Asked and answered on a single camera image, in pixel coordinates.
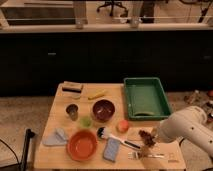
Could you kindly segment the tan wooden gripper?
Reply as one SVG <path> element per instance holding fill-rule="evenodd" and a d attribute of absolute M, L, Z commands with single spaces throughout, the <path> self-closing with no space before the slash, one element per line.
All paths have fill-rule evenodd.
<path fill-rule="evenodd" d="M 142 156 L 143 157 L 153 157 L 153 154 L 150 152 L 150 149 L 153 148 L 154 145 L 156 144 L 156 142 L 154 141 L 154 136 L 145 130 L 140 130 L 139 135 L 143 142 Z"/>

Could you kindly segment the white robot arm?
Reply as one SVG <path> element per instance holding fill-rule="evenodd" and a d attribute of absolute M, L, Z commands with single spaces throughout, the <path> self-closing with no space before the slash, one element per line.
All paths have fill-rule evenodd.
<path fill-rule="evenodd" d="M 213 131 L 204 126 L 206 121 L 207 115 L 202 108 L 189 106 L 160 121 L 151 132 L 140 130 L 139 135 L 146 147 L 183 137 L 213 157 Z"/>

